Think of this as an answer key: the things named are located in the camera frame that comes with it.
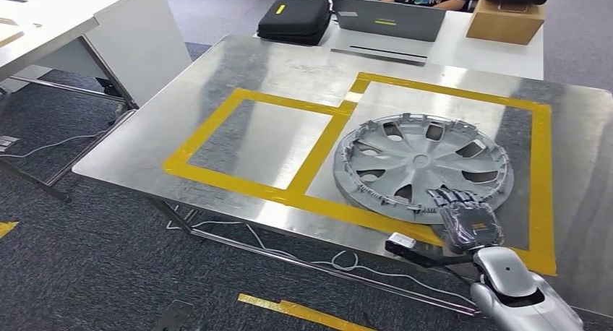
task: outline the table leg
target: table leg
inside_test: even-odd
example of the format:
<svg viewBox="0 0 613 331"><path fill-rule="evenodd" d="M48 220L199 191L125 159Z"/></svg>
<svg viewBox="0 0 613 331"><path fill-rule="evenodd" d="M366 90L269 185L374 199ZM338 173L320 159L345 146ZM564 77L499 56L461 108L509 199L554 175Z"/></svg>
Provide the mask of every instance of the table leg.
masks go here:
<svg viewBox="0 0 613 331"><path fill-rule="evenodd" d="M106 62L102 60L98 52L92 47L87 37L85 36L79 37L79 42L83 45L85 50L90 54L93 61L98 65L98 67L100 67L100 70L102 70L102 72L106 75L108 81L111 82L111 84L115 87L115 89L117 89L119 94L121 94L122 98L124 99L124 102L126 103L126 108L127 109L138 109L139 108L138 105L136 104L132 96L128 93L128 90L126 90L126 88L122 85L119 79L117 79L113 71L111 71L111 69L108 68L108 65L106 64Z"/></svg>
<svg viewBox="0 0 613 331"><path fill-rule="evenodd" d="M113 125L113 127L107 130L102 136L96 138L94 142L88 145L87 148L82 150L77 156L72 158L70 162L64 165L64 167L62 167L58 172L52 175L52 177L50 177L50 179L47 181L41 181L40 179L37 179L36 177L29 174L28 172L22 170L21 168L18 168L17 166L5 160L2 160L1 158L0 158L0 170L10 172L14 174L15 176L20 177L21 179L34 184L39 189L42 189L43 191L47 192L48 194L50 194L51 196L57 199L60 199L62 201L69 201L70 197L68 194L60 192L58 189L55 189L53 186L58 181L60 181L60 179L64 177L68 172L70 172L70 170L72 169L72 166L74 166L75 163L81 160L82 157L86 156L86 154L88 154L92 149L94 149L96 145L102 142L115 128L123 124L135 112L136 110L130 110L124 113L122 116L120 116L116 120L116 123Z"/></svg>
<svg viewBox="0 0 613 331"><path fill-rule="evenodd" d="M12 173L15 176L20 177L21 179L34 184L37 188L42 189L47 194L50 194L51 196L57 199L60 199L61 201L69 200L68 194L60 192L58 189L55 189L52 186L47 185L44 181L37 179L36 177L32 176L28 172L22 170L21 168L18 168L17 166L11 163L0 160L0 169L6 172Z"/></svg>
<svg viewBox="0 0 613 331"><path fill-rule="evenodd" d="M222 237L222 236L218 236L215 235L213 233L208 233L202 230L198 230L197 228L193 228L190 226L189 222L185 221L185 219L183 219L180 214L178 214L172 207L170 207L166 202L164 201L160 201L158 199L151 199L149 198L149 201L160 211L162 212L162 214L164 214L169 220L171 220L173 223L177 224L181 230L189 235L192 236L196 236L196 237L200 237L200 238L206 238L206 239L210 239L211 241L216 241L228 246L232 246L234 248L239 248L239 249L243 249L246 250L248 252L251 253L256 253L256 254L260 254L263 255L265 257L271 257L273 259L279 259L281 261L293 264L293 265L298 265L301 267L307 267L307 268L311 268L313 270L316 271L320 271L320 272L324 272L327 273L329 275L333 275L335 277L339 277L339 278L343 278L346 280L350 280L356 283L360 283L362 285L366 285L369 286L371 288L376 288L382 291L387 291L388 293L394 293L396 295L399 296L403 296L406 298L410 298L416 301L420 301L423 302L425 304L430 304L432 306L437 306L443 309L449 309L452 311L456 311L457 313L461 313L461 314L465 314L468 316L475 316L478 313L480 313L479 311L477 311L476 309L472 308L472 307L467 307L467 306L462 306L459 304L454 304L451 302L447 302L444 300L440 300L438 298L434 298L428 295L424 295L421 293L415 293L413 291L408 291L402 288L398 288L396 286L393 285L388 285L385 283L381 283L381 282L377 282L376 280L371 280L368 278L364 278L361 277L359 275L353 275L349 272L344 272L344 271L340 271L340 270L334 270L332 268L328 268L325 266L319 266L319 265L315 265L312 264L311 262L308 261L304 261L301 259L294 259L293 257L286 257L284 255L281 254L277 254L275 252L270 252L266 249L262 249L256 246L251 246L249 244L244 244L241 243L239 241L234 241L233 239L229 239L226 237Z"/></svg>

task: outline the table frame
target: table frame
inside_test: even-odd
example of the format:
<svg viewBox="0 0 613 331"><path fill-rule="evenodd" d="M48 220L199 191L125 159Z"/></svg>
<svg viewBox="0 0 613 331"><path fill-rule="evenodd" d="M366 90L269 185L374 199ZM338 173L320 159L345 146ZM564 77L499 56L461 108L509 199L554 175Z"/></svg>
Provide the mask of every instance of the table frame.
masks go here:
<svg viewBox="0 0 613 331"><path fill-rule="evenodd" d="M29 82L29 83L41 85L41 86L44 86L44 87L52 87L54 89L66 90L66 91L70 91L70 92L73 92L73 93L79 93L79 94L83 94L83 95L90 95L90 96L95 96L97 98L103 98L105 100L111 100L111 101L114 101L114 102L118 102L118 103L120 103L120 106L122 106L121 110L123 112L138 109L139 107L136 104L136 102L134 101L134 99L130 96L130 94L127 92L126 88L121 84L121 82L117 79L115 74L108 68L108 66L106 65L104 60L102 60L102 58L98 55L98 53L95 51L95 49L91 46L91 44L87 40L87 38L84 35L82 35L82 36L78 37L77 39L83 45L85 50L89 53L90 57L96 63L96 65L98 65L98 67L100 67L100 70L102 70L102 72L107 76L107 78L111 82L111 84L121 94L121 97L110 96L110 95L107 95L107 94L104 94L104 93L99 93L99 92L92 91L92 90L81 89L81 88L78 88L78 87L70 87L68 85L62 85L62 84L58 84L58 83L54 83L54 82L46 82L46 81L41 81L41 80L38 80L38 79L27 79L27 78L16 77L16 76L12 76L12 77L9 77L9 78L15 79L15 80L19 80L19 81L22 81L22 82ZM127 116L120 116L117 120L115 120L114 125L119 125L126 118L127 118ZM55 172L54 175L52 175L49 179L47 179L45 181L32 176L28 172L22 170L21 168L15 166L14 164L12 164L10 162L8 162L6 160L7 158L0 158L0 170L6 171L8 173L11 173L11 174L17 176L18 178L20 178L20 179L22 179L22 180L24 180L24 181L26 181L28 183L31 183L33 186L43 190L44 192L46 192L47 194L51 195L52 197L55 197L56 199L60 199L62 201L69 201L70 200L70 196L68 194L64 193L64 192L59 191L55 187L55 185L65 175L67 175L68 172L70 172L70 170L72 169L72 166L74 166L75 163L77 163L79 160L81 160L81 158L86 156L86 154L88 154L96 145L98 145L98 143L102 142L111 133L112 129L113 128L111 127L109 130L107 130L107 132L105 134L103 134L102 136L96 138L96 140L94 142L92 142L90 145L88 145L83 151L81 151L77 156L72 158L66 165L62 166L62 168L60 168L59 171Z"/></svg>

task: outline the metal table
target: metal table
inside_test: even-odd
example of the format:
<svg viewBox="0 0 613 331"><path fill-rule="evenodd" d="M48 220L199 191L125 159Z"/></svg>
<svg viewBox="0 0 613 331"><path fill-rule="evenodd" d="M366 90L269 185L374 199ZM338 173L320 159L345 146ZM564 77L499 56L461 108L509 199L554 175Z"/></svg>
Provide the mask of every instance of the metal table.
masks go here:
<svg viewBox="0 0 613 331"><path fill-rule="evenodd" d="M331 157L359 124L405 112L461 119L505 147L515 171L497 210L506 244L571 305L613 314L613 106L604 90L228 36L73 171L144 194L186 233L471 314L193 229L164 202L402 261L384 250L389 232L440 242L423 225L348 206Z"/></svg>

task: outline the white cable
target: white cable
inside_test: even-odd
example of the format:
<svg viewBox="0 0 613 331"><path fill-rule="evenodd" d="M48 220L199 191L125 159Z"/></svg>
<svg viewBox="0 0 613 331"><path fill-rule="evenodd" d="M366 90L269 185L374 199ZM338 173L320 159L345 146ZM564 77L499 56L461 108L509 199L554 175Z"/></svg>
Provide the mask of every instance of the white cable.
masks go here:
<svg viewBox="0 0 613 331"><path fill-rule="evenodd" d="M29 152L28 154L25 154L25 155L10 155L10 154L2 154L2 155L0 155L0 158L19 158L19 159L21 159L21 158L27 158L28 156L30 156L30 155L32 155L32 154L34 154L35 152L37 152L37 151L39 151L39 150L43 150L43 149L47 149L47 148L51 148L51 147L55 147L55 146L57 146L57 145L62 145L62 144L66 143L66 142L68 142L68 141L70 141L70 140L77 139L77 138L91 138L91 137L96 137L96 136L98 136L99 134L102 134L102 133L104 133L104 132L106 132L106 130L104 130L104 131L100 131L100 132L98 132L97 134L89 134L89 135L85 135L85 136L74 136L74 137L66 138L65 140L63 140L63 141L61 141L61 142L53 143L52 145L44 145L44 146L42 146L42 147L36 148L36 149L34 149L33 151L31 151L31 152Z"/></svg>
<svg viewBox="0 0 613 331"><path fill-rule="evenodd" d="M245 224L245 225L247 225L247 228L249 229L249 231L251 231L251 233L253 233L253 236L255 237L255 239L257 239L257 243L259 243L259 244L260 244L260 246L262 247L262 249L268 250L269 252L275 252L275 253L279 253L279 254L284 254L284 255L286 255L286 256L288 256L288 257L291 257L291 258L297 259L297 258L296 258L294 255L289 254L289 253L287 253L287 252L284 252L284 251L282 251L282 250L277 250L277 249L269 249L269 248L267 248L267 247L264 245L264 243L262 242L262 240L260 239L260 237L257 235L257 233L255 233L255 231L253 230L253 228L252 228L252 227L251 227L249 224Z"/></svg>
<svg viewBox="0 0 613 331"><path fill-rule="evenodd" d="M377 274L377 275L385 275L385 276L388 276L388 277L406 277L406 278L411 279L413 282L415 282L415 283L417 283L417 284L419 284L419 285L423 286L424 288L427 288L427 289L432 290L432 291L436 291L436 292L438 292L438 293L444 293L444 294L447 294L447 295L450 295L450 296L455 296L455 297L457 297L457 298L461 298L461 299L463 299L464 301L466 301L466 302L468 302L468 303L472 304L473 306L476 306L476 304L475 304L474 302L472 302L471 300L469 300L468 298L466 298L466 297L464 297L464 296L462 296L462 295L459 295L459 294L456 294L456 293L452 293L452 292L449 292L449 291L445 291L445 290L440 290L440 289L437 289L437 288L433 288L433 287L431 287L430 285L424 284L424 283L422 283L421 281L417 280L417 278L412 277L412 276L410 276L410 275L401 275L401 274L398 274L398 273L385 273L385 272L379 272L379 271L377 271L377 270L373 270L373 269L372 269L372 268L370 268L370 267L366 267L366 266L358 265L358 260L359 260L359 259L358 259L358 255L357 255L356 253L352 253L352 254L355 256L355 262L354 262L354 264L353 264L353 265L351 265L351 266L348 266L348 267L342 267L342 266L340 266L339 264L337 264L337 263L335 262L335 260L336 260L336 259L338 259L338 258L339 258L341 255L343 255L343 254L345 254L345 253L346 253L346 251L342 251L342 252L340 252L340 253L336 254L336 255L335 255L333 258L332 258L332 260L331 260L331 261L329 261L329 262L326 262L326 261L316 261L316 262L311 262L311 263L312 263L312 264L327 264L327 265L331 265L332 267L334 267L334 268L335 268L335 269L337 269L337 270L342 270L342 271L347 271L347 272L348 272L348 271L355 270L356 268L361 268L361 269L363 269L363 270L370 271L370 272L372 272L372 273L374 273L374 274Z"/></svg>
<svg viewBox="0 0 613 331"><path fill-rule="evenodd" d="M168 225L166 226L166 228L167 228L168 230L176 230L176 229L180 229L179 227L170 227L170 224L171 224L171 223L172 223L172 222L168 222ZM243 223L238 222L238 221L203 221L203 222L201 222L201 223L198 223L198 224L194 225L194 226L193 226L193 228L197 228L197 227L199 227L199 226L201 226L201 225L208 224L208 223L213 223L213 224L229 224L229 225L243 224ZM283 254L283 255L286 255L286 256L288 256L288 257L291 257L291 258L297 259L297 258L296 258L294 255L289 254L288 252L284 252L284 251L282 251L282 250L277 250L277 249L270 249L270 248L267 248L267 247L264 245L264 242L262 242L262 239L260 238L260 236L258 236L258 235L257 235L257 233L254 231L254 229L253 229L253 228L252 228L252 227L251 227L249 224L245 224L245 225L247 226L247 228L249 229L249 231L251 231L251 233L253 234L253 236L254 236L254 237L255 237L255 239L257 240L257 243L260 245L260 247L261 247L262 249L267 250L267 251L269 251L269 252L275 252L275 253ZM358 255L357 255L356 253L352 253L352 254L353 254L353 257L354 257L354 259L355 259L355 260L354 260L354 262L353 262L353 265L351 265L351 266L347 266L347 267L340 266L340 265L339 265L339 264L337 264L335 261L336 261L336 259L338 259L340 256L342 256L342 255L343 255L343 254L345 254L346 252L347 252L347 251L344 251L344 250L343 250L343 251L341 251L341 252L338 252L338 254L336 254L336 255L335 255L333 258L332 258L332 260L330 260L330 261L311 261L311 263L312 263L312 264L316 264L316 265L331 265L332 267L334 267L334 268L335 268L335 269L337 269L337 270L346 271L346 272L349 272L349 271L355 270L356 268L361 268L361 269L363 269L363 270L370 271L370 272L372 272L372 273L374 273L374 274L376 274L376 275L384 275L384 276L388 276L388 277L405 277L405 278L409 278L409 279L411 279L413 282L415 282L415 283L417 283L417 284L419 284L419 285L423 286L423 287L424 287L424 288L426 288L426 289L429 289L429 290L431 290L431 291L436 291L436 292L438 292L438 293L444 293L444 294L449 295L449 296L454 296L454 297L457 297L457 298L461 298L461 299L463 299L464 301L466 301L466 302L468 302L468 303L472 304L473 306L476 306L476 304L475 304L474 302L472 302L470 299L468 299L468 298L466 298L466 297L464 297L464 296L462 296L462 295L460 295L460 294L457 294L457 293L452 293L452 292L450 292L450 291L445 291L445 290L441 290L441 289L437 289L437 288L433 288L433 287L431 287L430 285L427 285L427 284L425 284L425 283L422 283L421 281L419 281L417 278L415 278L415 277L413 277L413 276L410 276L410 275L401 275L401 274L398 274L398 273L385 273L385 272L379 272L379 271L377 271L377 270L373 270L373 269L372 269L372 268L370 268L370 267L366 267L366 266L358 265L358 263L359 263L359 258L358 258Z"/></svg>

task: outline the white desk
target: white desk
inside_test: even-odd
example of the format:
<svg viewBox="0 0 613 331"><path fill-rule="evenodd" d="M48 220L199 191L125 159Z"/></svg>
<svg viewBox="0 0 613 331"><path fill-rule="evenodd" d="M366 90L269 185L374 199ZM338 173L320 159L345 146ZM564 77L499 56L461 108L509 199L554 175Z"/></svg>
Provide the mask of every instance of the white desk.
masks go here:
<svg viewBox="0 0 613 331"><path fill-rule="evenodd" d="M139 106L191 64L166 0L23 1L26 2L0 1L0 12L3 5L11 4L19 7L33 22L44 21L43 28L69 23L76 27L79 22L93 18L95 24L84 31L82 36ZM69 32L71 27L64 28L65 32ZM67 35L58 30L56 37L64 39ZM4 68L4 63L11 61L3 60L5 56L14 55L8 50L22 49L26 42L32 43L32 40L20 38L4 46L0 53L0 67ZM37 64L91 77L108 78L77 41L55 43L53 48L43 48L43 51L38 48L37 53L29 53L26 58L20 57L18 64L21 69ZM3 73L19 70L13 64Z"/></svg>
<svg viewBox="0 0 613 331"><path fill-rule="evenodd" d="M428 64L543 79L543 28L527 46L478 40L466 37L471 16L464 12L447 12L437 40L433 43L343 30L337 22L332 21L320 46L329 49L345 49L351 45L369 48L376 46L377 49L396 53L427 56ZM357 48L354 51L400 58L394 53Z"/></svg>
<svg viewBox="0 0 613 331"><path fill-rule="evenodd" d="M0 17L14 20L24 32L0 48L0 80L17 72L18 80L117 101L133 109L144 105L192 62L166 0L0 0ZM121 97L31 79L49 70L32 68L32 64L109 79ZM7 81L13 88L24 84ZM116 125L132 113L118 118ZM3 159L0 170L57 199L68 199L54 185L105 135L46 181ZM15 141L14 137L1 138L4 146Z"/></svg>

